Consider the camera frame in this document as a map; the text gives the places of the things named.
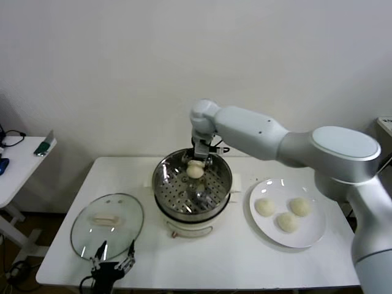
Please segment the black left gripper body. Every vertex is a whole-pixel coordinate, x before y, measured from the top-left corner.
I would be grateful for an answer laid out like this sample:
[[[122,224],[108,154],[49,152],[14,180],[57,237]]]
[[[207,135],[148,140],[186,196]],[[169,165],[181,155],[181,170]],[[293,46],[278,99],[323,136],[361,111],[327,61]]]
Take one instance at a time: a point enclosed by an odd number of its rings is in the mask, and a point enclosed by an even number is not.
[[[93,294],[112,293],[114,283],[125,276],[124,270],[117,268],[117,264],[117,262],[105,262],[101,263],[98,269],[91,270],[91,276],[94,279]]]

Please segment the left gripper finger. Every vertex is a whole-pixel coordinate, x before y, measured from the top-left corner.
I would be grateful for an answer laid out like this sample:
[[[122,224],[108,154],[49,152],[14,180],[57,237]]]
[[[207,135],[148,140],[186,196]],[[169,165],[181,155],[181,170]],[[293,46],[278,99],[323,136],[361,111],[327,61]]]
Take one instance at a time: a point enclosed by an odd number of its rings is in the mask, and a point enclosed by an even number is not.
[[[135,264],[135,240],[132,241],[129,250],[127,252],[127,257],[119,262],[115,268],[119,271],[130,271]]]
[[[90,258],[92,264],[92,270],[98,270],[100,268],[100,261],[105,253],[107,248],[107,241],[104,241],[102,245],[96,250],[96,253],[93,257]]]

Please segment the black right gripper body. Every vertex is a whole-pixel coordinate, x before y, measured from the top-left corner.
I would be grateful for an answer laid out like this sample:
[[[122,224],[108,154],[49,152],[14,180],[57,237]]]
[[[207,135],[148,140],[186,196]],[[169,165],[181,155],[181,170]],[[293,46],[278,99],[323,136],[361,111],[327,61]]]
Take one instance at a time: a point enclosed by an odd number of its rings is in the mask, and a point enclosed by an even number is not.
[[[207,157],[209,156],[209,148],[211,146],[213,138],[198,138],[192,137],[193,144],[193,159],[205,162]]]

